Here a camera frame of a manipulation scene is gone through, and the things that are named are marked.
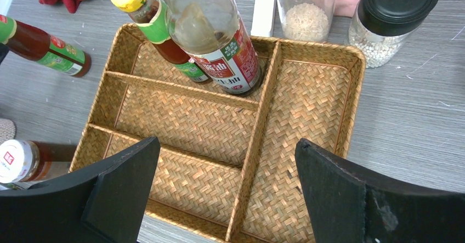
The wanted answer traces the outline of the clear jar silver lid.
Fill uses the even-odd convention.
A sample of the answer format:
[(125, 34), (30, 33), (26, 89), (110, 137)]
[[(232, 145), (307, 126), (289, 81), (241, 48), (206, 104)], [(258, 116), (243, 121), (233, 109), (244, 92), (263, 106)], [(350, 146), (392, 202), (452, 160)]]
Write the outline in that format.
[(324, 42), (329, 36), (336, 0), (277, 0), (284, 38)]

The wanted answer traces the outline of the tall soy sauce bottle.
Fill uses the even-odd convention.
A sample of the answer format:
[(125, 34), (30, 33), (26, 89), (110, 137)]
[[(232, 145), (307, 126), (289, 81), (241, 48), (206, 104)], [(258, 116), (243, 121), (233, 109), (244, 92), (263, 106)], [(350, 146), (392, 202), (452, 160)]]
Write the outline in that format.
[(164, 0), (173, 41), (226, 93), (244, 97), (264, 77), (235, 0)]

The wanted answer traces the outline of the white lid sauce jar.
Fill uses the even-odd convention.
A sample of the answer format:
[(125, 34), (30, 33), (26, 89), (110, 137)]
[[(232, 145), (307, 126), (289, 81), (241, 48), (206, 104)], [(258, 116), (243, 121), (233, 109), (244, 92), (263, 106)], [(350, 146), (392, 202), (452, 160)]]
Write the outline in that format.
[(74, 144), (10, 139), (1, 144), (1, 184), (28, 183), (63, 176), (76, 151)]

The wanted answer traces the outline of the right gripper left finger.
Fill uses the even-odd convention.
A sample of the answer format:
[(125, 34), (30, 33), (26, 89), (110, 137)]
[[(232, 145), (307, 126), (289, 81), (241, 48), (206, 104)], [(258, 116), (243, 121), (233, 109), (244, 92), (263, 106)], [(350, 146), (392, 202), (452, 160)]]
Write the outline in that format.
[(161, 145), (145, 138), (91, 165), (1, 192), (1, 242), (137, 242)]

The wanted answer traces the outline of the woven bamboo divided tray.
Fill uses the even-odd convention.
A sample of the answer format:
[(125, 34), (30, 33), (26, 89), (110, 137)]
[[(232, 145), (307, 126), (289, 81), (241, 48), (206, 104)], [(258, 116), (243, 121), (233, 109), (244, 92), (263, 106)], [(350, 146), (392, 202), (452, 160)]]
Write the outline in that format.
[(148, 215), (218, 242), (314, 242), (295, 147), (306, 138), (347, 156), (365, 56), (330, 43), (251, 41), (264, 80), (236, 97), (190, 81), (135, 24), (122, 25), (70, 169), (156, 136)]

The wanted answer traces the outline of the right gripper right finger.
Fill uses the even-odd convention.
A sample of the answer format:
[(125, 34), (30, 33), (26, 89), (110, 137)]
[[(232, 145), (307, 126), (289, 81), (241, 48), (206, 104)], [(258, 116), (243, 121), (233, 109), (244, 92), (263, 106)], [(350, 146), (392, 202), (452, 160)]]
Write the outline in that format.
[(464, 194), (397, 180), (301, 139), (297, 172), (316, 242), (464, 242)]

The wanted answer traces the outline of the yellow cap chili sauce bottle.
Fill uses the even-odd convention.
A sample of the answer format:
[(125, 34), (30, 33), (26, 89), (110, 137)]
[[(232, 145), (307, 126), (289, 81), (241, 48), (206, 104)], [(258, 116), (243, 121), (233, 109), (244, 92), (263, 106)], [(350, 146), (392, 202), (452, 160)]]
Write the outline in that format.
[(83, 50), (5, 15), (1, 15), (1, 43), (27, 60), (73, 77), (84, 76), (92, 63)]

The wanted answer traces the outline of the black cap sesame shaker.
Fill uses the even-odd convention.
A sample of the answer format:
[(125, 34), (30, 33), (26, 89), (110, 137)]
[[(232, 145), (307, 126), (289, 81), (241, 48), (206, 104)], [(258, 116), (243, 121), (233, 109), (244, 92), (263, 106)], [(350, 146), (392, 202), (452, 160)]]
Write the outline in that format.
[(348, 28), (368, 69), (386, 64), (420, 27), (438, 0), (359, 0)]

